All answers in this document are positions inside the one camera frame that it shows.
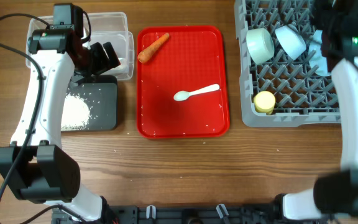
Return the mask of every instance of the yellow object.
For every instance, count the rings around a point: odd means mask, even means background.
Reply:
[[[269,91],[261,91],[254,97],[255,110],[258,113],[270,115],[273,113],[276,104],[276,98]]]

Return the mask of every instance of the wooden table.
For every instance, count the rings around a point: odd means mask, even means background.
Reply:
[[[0,16],[13,12],[52,15],[49,2],[0,0]],[[339,169],[340,125],[249,128],[242,122],[234,1],[74,3],[87,12],[125,12],[135,37],[150,26],[209,24],[216,26],[224,39],[231,127],[223,137],[161,141],[141,137],[135,127],[135,75],[119,84],[120,122],[114,131],[62,135],[65,152],[80,165],[82,183],[105,196],[110,205],[268,202],[279,193],[308,189],[317,176]],[[3,21],[0,41],[25,50],[28,26],[29,20],[24,18]],[[24,58],[0,48],[0,146],[9,144],[19,122],[29,77]],[[7,190],[1,221],[18,223],[43,208],[18,201]],[[50,223],[50,214],[36,223]]]

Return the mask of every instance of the dish rack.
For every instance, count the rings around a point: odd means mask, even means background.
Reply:
[[[234,14],[236,36],[241,53],[241,110],[244,124],[251,127],[297,127],[302,124],[340,123],[338,98],[331,77],[315,74],[318,66],[311,68],[308,61],[315,54],[306,51],[292,60],[281,48],[275,29],[280,23],[277,0],[236,0]],[[312,0],[282,1],[282,18],[296,27],[299,33],[313,36],[316,31],[310,25]],[[275,46],[273,58],[255,65],[251,61],[246,43],[249,29],[266,28]],[[260,91],[270,91],[276,97],[273,115],[258,113],[252,102]]]

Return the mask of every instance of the carrot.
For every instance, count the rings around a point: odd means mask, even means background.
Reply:
[[[137,59],[141,63],[146,63],[147,61],[149,61],[150,58],[153,57],[154,53],[168,40],[168,38],[169,38],[169,33],[166,33],[163,36],[161,36],[150,46],[148,46],[146,49],[141,51],[141,53],[139,53],[139,55],[137,56]]]

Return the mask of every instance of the white spoon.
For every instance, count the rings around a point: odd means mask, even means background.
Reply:
[[[192,92],[179,91],[175,94],[175,96],[173,96],[173,99],[176,101],[183,101],[183,100],[187,100],[187,98],[191,96],[202,94],[202,93],[209,93],[212,91],[219,90],[220,88],[221,87],[218,84],[214,84]]]

